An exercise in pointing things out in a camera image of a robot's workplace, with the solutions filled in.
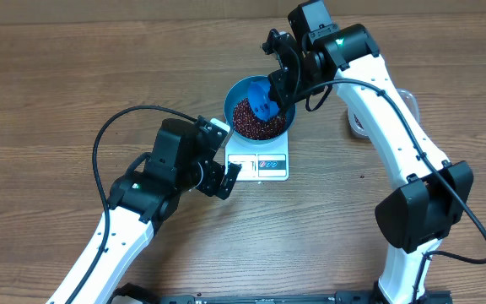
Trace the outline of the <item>blue plastic measuring scoop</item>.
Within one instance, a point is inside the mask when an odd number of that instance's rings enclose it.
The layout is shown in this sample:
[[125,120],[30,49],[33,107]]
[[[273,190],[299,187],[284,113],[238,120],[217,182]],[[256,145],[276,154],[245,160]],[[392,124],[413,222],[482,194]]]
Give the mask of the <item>blue plastic measuring scoop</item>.
[[263,122],[267,122],[278,115],[279,107],[275,101],[271,101],[269,93],[271,84],[267,78],[252,80],[247,98],[254,115]]

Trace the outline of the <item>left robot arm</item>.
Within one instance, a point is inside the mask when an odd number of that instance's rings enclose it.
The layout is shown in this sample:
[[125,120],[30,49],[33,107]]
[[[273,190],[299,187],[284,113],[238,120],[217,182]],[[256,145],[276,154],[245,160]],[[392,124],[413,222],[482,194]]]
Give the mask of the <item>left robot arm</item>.
[[107,303],[134,259],[177,210],[183,193],[197,189],[226,199],[240,166],[220,165],[214,156],[232,133],[216,118],[165,119],[152,151],[113,182],[107,214],[49,301]]

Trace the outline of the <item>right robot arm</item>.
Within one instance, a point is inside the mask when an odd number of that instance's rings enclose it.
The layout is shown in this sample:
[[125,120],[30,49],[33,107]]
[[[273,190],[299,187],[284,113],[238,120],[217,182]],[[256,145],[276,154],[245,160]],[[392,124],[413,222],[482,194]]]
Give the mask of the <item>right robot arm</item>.
[[280,111],[335,93],[358,118],[386,169],[392,192],[375,208],[388,242],[373,302],[443,303],[424,280],[431,258],[466,213],[473,172],[452,163],[425,134],[390,79],[386,62],[361,24],[340,28],[322,1],[298,5],[290,32],[271,30],[262,48],[279,69],[268,77]]

